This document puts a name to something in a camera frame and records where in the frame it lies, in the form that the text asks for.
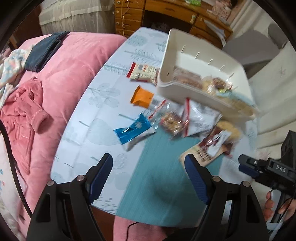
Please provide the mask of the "person's right hand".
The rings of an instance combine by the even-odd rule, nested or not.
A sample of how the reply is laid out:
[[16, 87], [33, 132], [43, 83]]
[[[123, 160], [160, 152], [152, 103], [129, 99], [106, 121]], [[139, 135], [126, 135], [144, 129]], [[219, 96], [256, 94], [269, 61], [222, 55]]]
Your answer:
[[[266, 198], [267, 200], [265, 202], [265, 206], [263, 209], [263, 216], [264, 216], [264, 219], [268, 221], [271, 217], [273, 217], [273, 214], [274, 214], [272, 210], [272, 208], [274, 207], [274, 201], [271, 199], [271, 191], [267, 192]], [[295, 199], [289, 199], [279, 209], [278, 211], [279, 214], [283, 214], [285, 212], [284, 221], [291, 218], [295, 213], [295, 203], [296, 203]]]

